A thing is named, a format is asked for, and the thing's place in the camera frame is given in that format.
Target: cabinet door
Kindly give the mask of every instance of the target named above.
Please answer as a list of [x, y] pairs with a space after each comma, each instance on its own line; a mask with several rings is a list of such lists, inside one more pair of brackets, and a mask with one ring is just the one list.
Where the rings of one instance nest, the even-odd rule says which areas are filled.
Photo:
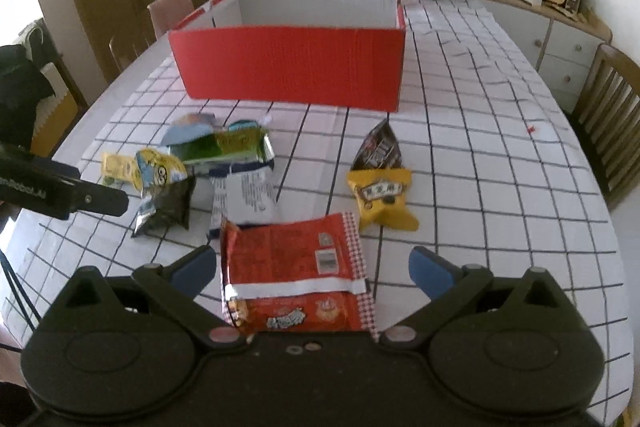
[[535, 68], [542, 52], [550, 20], [542, 15], [507, 4], [485, 0], [482, 4]]
[[603, 42], [601, 39], [593, 35], [555, 21], [545, 54], [564, 58], [589, 68], [601, 42]]
[[545, 55], [540, 64], [540, 76], [551, 90], [558, 105], [567, 112], [574, 110], [589, 74], [589, 68]]

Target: table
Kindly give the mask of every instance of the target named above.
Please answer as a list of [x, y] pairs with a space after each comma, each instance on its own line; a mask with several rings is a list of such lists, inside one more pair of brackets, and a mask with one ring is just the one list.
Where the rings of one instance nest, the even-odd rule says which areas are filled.
[[[574, 133], [536, 71], [477, 0], [425, 0], [407, 7], [405, 15], [397, 113], [192, 100], [170, 56], [148, 78], [139, 77], [142, 83], [114, 114], [102, 110], [108, 123], [78, 162], [82, 178], [100, 180], [102, 152], [132, 155], [157, 146], [168, 123], [189, 112], [233, 122], [270, 111], [284, 219], [355, 212], [346, 174], [364, 136], [388, 118], [404, 165], [414, 172], [408, 207], [420, 228], [410, 233], [370, 227], [362, 234], [378, 328], [429, 301], [408, 275], [413, 245], [459, 265], [488, 266], [498, 276], [546, 267], [605, 353], [606, 371], [590, 412], [610, 423], [630, 395], [633, 341], [617, 240]], [[98, 120], [95, 113], [90, 117]], [[22, 248], [15, 266], [41, 312], [78, 266], [126, 275], [151, 261], [169, 264], [206, 240], [212, 198], [207, 180], [198, 180], [190, 230], [173, 227], [156, 237], [130, 237], [140, 198], [132, 187], [124, 189], [130, 206], [122, 217], [78, 212], [61, 222], [22, 213], [10, 253], [15, 262]], [[218, 315], [219, 276], [196, 298]], [[14, 335], [28, 339], [11, 299], [4, 301], [2, 316]]]

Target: small yellow packet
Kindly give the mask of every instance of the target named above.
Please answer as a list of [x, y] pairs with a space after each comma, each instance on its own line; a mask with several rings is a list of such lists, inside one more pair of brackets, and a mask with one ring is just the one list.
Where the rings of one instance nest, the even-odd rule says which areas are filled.
[[133, 156], [102, 153], [100, 174], [107, 183], [108, 178], [111, 178], [111, 180], [119, 180], [133, 184], [138, 192], [142, 190], [142, 176], [140, 175], [140, 169], [138, 169], [136, 159], [133, 158]]
[[370, 169], [351, 171], [347, 182], [358, 200], [360, 231], [371, 223], [398, 230], [418, 230], [420, 223], [406, 207], [406, 192], [411, 185], [407, 169]]

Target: black snack package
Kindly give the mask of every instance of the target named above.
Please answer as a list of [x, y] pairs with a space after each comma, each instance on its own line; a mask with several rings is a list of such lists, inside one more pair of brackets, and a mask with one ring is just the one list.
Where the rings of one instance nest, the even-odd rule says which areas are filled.
[[383, 120], [367, 134], [356, 154], [351, 170], [400, 168], [402, 168], [402, 155], [398, 139], [388, 121]]
[[131, 237], [175, 224], [189, 230], [189, 208], [195, 186], [196, 178], [189, 176], [178, 182], [148, 187], [140, 203]]

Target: red snack package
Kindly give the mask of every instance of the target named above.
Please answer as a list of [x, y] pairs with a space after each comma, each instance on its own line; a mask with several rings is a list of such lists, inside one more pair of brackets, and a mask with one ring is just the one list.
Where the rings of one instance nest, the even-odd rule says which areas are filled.
[[240, 230], [223, 223], [226, 320], [256, 331], [359, 331], [378, 337], [353, 214]]

